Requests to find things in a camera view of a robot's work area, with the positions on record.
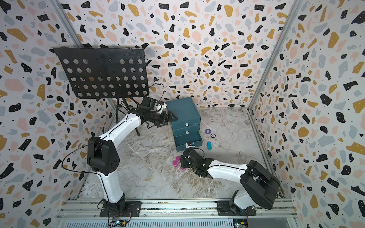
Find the teal drawer cabinet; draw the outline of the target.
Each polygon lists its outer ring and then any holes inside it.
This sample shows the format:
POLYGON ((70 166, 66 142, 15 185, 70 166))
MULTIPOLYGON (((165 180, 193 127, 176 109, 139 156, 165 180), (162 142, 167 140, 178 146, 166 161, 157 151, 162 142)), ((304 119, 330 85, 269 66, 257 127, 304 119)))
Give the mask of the teal drawer cabinet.
POLYGON ((167 110, 177 117, 176 121, 171 122, 176 151, 184 151, 186 149, 185 144, 189 141, 192 141, 195 147, 202 146, 201 115, 193 99, 186 97, 168 101, 166 104, 167 110))

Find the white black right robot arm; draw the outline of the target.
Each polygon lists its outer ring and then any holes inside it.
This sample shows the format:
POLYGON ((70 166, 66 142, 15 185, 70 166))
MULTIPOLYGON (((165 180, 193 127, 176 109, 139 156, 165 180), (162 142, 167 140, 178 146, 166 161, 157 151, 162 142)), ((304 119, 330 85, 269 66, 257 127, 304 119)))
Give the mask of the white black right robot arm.
POLYGON ((204 158, 189 146, 180 156, 181 166, 190 168, 201 178, 224 179, 241 184, 244 191, 237 190, 229 201, 229 208, 235 215, 246 213, 258 205, 271 210, 279 195, 279 180, 257 161, 248 164, 224 163, 204 158))

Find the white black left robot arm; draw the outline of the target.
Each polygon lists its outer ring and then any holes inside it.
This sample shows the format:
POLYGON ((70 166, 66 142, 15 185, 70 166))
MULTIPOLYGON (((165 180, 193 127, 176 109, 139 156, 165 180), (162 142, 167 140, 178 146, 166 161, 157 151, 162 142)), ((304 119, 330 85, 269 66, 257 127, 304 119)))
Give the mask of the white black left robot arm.
POLYGON ((122 200, 122 191, 117 175, 120 158, 117 147, 125 138, 144 122, 152 123, 159 128, 178 120, 172 111, 138 111, 132 109, 120 122, 99 137, 92 136, 87 145, 87 164, 100 179, 104 199, 116 204, 122 200))

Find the small teal block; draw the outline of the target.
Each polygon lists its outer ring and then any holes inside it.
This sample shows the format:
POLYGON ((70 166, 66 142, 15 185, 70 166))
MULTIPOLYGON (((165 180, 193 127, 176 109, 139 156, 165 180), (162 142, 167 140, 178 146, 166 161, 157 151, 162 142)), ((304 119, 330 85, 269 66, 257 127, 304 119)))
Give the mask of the small teal block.
POLYGON ((213 147, 212 147, 212 143, 211 142, 208 142, 207 143, 207 148, 208 148, 208 150, 211 150, 213 147))

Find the black perforated music stand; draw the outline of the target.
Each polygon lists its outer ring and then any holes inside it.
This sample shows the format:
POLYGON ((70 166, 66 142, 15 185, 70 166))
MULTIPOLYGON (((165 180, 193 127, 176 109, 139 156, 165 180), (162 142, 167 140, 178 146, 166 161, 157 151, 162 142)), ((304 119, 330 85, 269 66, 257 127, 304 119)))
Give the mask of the black perforated music stand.
POLYGON ((57 47, 54 51, 79 99, 125 102, 149 95, 143 49, 57 47))

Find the green circuit board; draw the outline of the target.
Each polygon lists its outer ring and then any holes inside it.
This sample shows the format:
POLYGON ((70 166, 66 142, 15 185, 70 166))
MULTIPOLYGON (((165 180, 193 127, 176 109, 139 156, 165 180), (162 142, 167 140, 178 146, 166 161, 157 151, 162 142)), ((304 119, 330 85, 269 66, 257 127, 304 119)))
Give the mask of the green circuit board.
POLYGON ((126 220, 120 220, 118 218, 113 218, 109 226, 111 228, 125 228, 126 225, 127 225, 126 220))

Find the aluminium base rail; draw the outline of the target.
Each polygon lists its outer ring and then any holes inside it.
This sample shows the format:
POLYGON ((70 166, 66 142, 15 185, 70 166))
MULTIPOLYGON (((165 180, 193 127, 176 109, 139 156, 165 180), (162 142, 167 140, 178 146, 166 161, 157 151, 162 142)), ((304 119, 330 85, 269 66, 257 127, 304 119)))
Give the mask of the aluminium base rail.
POLYGON ((300 228, 289 199, 277 199, 271 210, 258 205, 246 213, 229 211, 227 199, 132 199, 119 216, 100 217, 100 200, 68 200, 56 217, 56 228, 110 228, 113 218, 126 228, 300 228))

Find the aluminium corner post left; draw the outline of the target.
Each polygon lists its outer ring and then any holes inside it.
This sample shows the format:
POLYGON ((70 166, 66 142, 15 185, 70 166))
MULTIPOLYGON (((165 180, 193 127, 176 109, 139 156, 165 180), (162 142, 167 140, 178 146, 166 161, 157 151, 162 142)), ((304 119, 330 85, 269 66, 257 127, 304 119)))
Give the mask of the aluminium corner post left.
POLYGON ((80 41, 80 39, 77 36, 77 33, 72 26, 70 19, 68 18, 67 14, 65 13, 60 1, 58 0, 49 0, 50 6, 55 12, 56 16, 60 19, 62 26, 68 33, 68 36, 70 40, 73 42, 74 46, 76 48, 83 48, 84 45, 80 41))

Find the aluminium corner post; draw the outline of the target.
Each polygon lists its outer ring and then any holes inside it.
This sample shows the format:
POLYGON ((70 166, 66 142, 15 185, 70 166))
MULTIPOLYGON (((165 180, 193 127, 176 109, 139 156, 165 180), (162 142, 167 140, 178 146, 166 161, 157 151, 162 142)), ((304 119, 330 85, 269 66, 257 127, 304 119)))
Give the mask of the aluminium corner post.
POLYGON ((80 39, 77 36, 77 33, 72 26, 70 19, 68 18, 67 14, 65 13, 60 1, 58 0, 49 0, 50 6, 55 12, 56 16, 60 19, 62 26, 68 33, 68 36, 70 40, 73 42, 74 46, 76 48, 83 48, 84 45, 80 41, 80 39))
POLYGON ((281 48, 284 45, 284 41, 286 40, 286 37, 292 27, 292 23, 294 22, 295 16, 297 15, 301 5, 302 5, 303 1, 302 0, 295 0, 293 3, 293 6, 288 14, 288 18, 283 26, 282 32, 277 40, 277 43, 271 53, 271 56, 269 58, 269 61, 263 71, 263 75, 257 85, 256 91, 254 92, 254 95, 252 97, 252 100, 250 102, 250 105, 248 107, 248 112, 251 112, 254 109, 255 103, 259 98, 260 95, 260 91, 261 89, 264 87, 264 83, 265 81, 268 79, 268 76, 272 70, 272 67, 275 63, 275 60, 277 58, 277 56, 279 55, 279 52, 281 50, 281 48))

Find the aluminium corner post right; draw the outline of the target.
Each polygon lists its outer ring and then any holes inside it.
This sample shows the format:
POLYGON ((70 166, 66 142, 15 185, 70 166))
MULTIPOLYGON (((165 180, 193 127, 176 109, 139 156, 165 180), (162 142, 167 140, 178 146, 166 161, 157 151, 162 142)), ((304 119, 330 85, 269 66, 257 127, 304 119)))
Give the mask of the aluminium corner post right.
POLYGON ((292 27, 292 23, 294 22, 295 16, 297 15, 301 5, 302 5, 303 1, 302 0, 295 0, 293 3, 293 6, 288 14, 288 18, 283 26, 282 32, 277 40, 277 43, 271 53, 271 56, 269 58, 269 61, 263 71, 263 75, 257 85, 256 91, 254 92, 254 95, 252 97, 252 100, 250 102, 250 105, 248 107, 248 112, 251 112, 254 109, 255 103, 259 98, 260 95, 260 91, 261 89, 264 87, 264 83, 265 81, 268 79, 268 76, 272 70, 272 67, 275 63, 275 60, 277 58, 277 56, 279 55, 279 52, 281 50, 281 48, 284 45, 284 41, 286 40, 286 37, 292 27))

